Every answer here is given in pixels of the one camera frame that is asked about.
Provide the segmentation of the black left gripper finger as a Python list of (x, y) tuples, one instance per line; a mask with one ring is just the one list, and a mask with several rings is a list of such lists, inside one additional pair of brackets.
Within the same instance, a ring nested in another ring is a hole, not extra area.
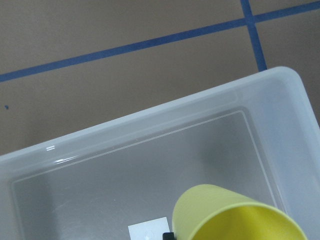
[(162, 240), (175, 240), (175, 235), (173, 232), (164, 232), (162, 234)]

